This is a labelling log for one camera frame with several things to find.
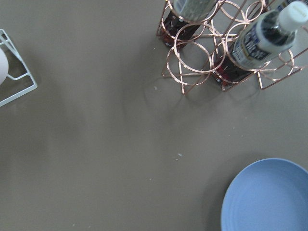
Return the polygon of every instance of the white bottle cap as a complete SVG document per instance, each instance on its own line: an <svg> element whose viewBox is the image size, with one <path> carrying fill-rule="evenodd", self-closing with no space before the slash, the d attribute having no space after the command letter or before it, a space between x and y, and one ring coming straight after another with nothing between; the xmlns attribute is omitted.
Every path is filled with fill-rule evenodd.
<svg viewBox="0 0 308 231"><path fill-rule="evenodd" d="M296 31L308 21L308 6L301 1L291 2L278 16L279 25L283 30Z"/></svg>

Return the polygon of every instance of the white object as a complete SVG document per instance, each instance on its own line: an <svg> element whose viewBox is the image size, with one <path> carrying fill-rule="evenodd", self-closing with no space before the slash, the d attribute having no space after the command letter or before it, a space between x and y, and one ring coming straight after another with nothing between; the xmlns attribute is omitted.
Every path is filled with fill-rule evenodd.
<svg viewBox="0 0 308 231"><path fill-rule="evenodd" d="M4 82L9 72L9 62L5 53L0 49L0 84Z"/></svg>
<svg viewBox="0 0 308 231"><path fill-rule="evenodd" d="M21 76L17 76L17 77L13 77L9 74L7 74L7 77L10 78L13 81L17 81L20 80L22 78L30 78L32 81L32 85L29 87L26 87L22 90L19 90L17 93L12 94L7 96L5 99L3 99L2 101L0 101L0 107L27 94L28 92L36 89L38 87L36 81L34 80L32 74L30 73L27 65L25 64L24 60L22 59L22 57L20 56L20 54L18 53L16 47L14 46L14 44L12 43L11 39L8 37L8 35L6 34L6 32L3 29L0 29L0 48L1 47L7 47L15 56L17 59L20 60L20 62L22 63L22 65L24 66L26 72L24 74L22 74Z"/></svg>
<svg viewBox="0 0 308 231"><path fill-rule="evenodd" d="M279 16L278 21L285 31L295 31L308 21L308 7L301 1L291 2L284 8Z"/></svg>

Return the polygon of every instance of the wine bottle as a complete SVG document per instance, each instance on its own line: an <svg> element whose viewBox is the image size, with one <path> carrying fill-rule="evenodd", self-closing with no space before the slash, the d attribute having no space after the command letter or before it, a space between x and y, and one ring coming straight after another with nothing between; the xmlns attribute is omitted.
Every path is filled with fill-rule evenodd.
<svg viewBox="0 0 308 231"><path fill-rule="evenodd" d="M226 56L215 71L216 81L224 86L232 85L229 82L241 81L252 73L247 70L260 69L266 62L293 46L297 29L307 21L308 6L301 1L292 2L281 12L272 10L262 14L240 33L229 48L238 66Z"/></svg>
<svg viewBox="0 0 308 231"><path fill-rule="evenodd" d="M199 22L206 19L207 15L215 6L217 0L174 0L174 11L186 20L191 22ZM164 20L166 30L170 35L176 36L178 31L188 22L178 18L172 11L170 11L167 18ZM189 26L179 34L178 39L189 40L199 28L199 25ZM170 37L163 28L161 28L160 38L163 42L173 47L174 39Z"/></svg>
<svg viewBox="0 0 308 231"><path fill-rule="evenodd" d="M270 4L269 8L273 10L282 11L287 5L289 5L291 2L294 2L297 0L273 0L268 1L266 0L266 4ZM308 0L302 0L306 5L308 5Z"/></svg>

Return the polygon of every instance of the blue plate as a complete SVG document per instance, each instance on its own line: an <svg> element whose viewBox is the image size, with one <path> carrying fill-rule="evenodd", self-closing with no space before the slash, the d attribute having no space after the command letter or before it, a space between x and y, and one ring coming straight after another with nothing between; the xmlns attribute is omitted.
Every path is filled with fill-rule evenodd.
<svg viewBox="0 0 308 231"><path fill-rule="evenodd" d="M244 168L230 184L222 231L308 231L308 172L271 158Z"/></svg>

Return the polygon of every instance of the table surface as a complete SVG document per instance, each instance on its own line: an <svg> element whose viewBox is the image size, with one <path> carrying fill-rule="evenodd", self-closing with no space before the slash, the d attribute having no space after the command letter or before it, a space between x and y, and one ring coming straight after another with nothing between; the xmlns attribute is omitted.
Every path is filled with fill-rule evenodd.
<svg viewBox="0 0 308 231"><path fill-rule="evenodd" d="M162 78L162 0L3 0L38 88L0 108L0 230L218 231L248 164L308 168L306 75L260 90Z"/></svg>

